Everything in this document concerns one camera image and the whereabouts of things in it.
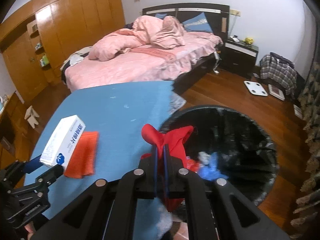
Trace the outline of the person left hand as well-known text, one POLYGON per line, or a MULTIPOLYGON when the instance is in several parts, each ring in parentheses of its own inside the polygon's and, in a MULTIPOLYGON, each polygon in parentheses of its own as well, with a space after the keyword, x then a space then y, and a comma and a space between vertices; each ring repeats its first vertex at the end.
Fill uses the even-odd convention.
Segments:
POLYGON ((24 228, 27 231, 27 240, 31 240, 31 237, 36 232, 33 222, 28 223, 27 225, 24 226, 24 228))

